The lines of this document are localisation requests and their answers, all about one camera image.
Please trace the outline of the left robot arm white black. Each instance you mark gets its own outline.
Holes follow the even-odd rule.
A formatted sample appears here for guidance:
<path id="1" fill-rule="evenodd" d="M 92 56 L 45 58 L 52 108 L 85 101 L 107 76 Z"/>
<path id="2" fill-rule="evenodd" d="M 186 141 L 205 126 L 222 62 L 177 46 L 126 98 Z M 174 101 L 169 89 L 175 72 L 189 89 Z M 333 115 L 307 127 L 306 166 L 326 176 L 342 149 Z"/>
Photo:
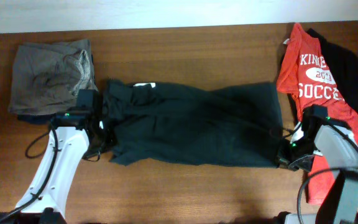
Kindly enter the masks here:
<path id="1" fill-rule="evenodd" d="M 0 223 L 65 223 L 65 208 L 80 161 L 96 162 L 112 142 L 102 122 L 103 100 L 96 90 L 80 90 L 76 105 L 50 120 L 48 143 L 35 176 Z"/>

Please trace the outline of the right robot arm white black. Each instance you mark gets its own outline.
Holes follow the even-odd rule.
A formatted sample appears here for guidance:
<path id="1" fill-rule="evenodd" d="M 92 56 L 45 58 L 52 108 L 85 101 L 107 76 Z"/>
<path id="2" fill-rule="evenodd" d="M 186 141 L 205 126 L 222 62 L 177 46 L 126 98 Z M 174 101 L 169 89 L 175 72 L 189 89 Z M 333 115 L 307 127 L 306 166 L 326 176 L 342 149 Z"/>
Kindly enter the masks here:
<path id="1" fill-rule="evenodd" d="M 327 160 L 328 167 L 311 173 L 302 183 L 296 200 L 296 213 L 282 212 L 275 223 L 358 223 L 358 145 L 345 122 L 328 115 L 324 106 L 312 105 L 303 110 L 302 122 L 284 140 L 276 162 L 288 170 L 311 171 L 317 157 Z M 301 213 L 304 189 L 319 175 L 331 173 L 335 181 L 315 214 Z"/>

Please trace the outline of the dark green t-shirt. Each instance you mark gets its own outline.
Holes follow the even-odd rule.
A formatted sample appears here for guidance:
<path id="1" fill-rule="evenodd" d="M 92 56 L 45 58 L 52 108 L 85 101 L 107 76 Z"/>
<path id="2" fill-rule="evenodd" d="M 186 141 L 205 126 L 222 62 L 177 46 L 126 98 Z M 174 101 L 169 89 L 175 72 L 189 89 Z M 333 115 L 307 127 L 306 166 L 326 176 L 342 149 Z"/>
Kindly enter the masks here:
<path id="1" fill-rule="evenodd" d="M 272 83 L 206 91 L 110 80 L 103 96 L 116 140 L 113 163 L 155 159 L 195 166 L 277 166 L 283 123 Z"/>

